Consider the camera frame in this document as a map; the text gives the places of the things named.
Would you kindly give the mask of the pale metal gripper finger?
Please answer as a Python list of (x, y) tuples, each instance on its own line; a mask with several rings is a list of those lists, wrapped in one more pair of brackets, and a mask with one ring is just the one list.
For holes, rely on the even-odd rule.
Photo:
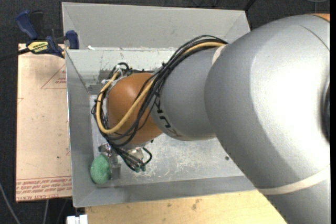
[(118, 161), (117, 157), (109, 159), (110, 165), (110, 179), (117, 180), (121, 178), (121, 164)]
[(98, 147), (98, 150), (102, 156), (104, 156), (106, 159), (110, 159), (112, 157), (112, 150), (110, 144), (101, 144)]

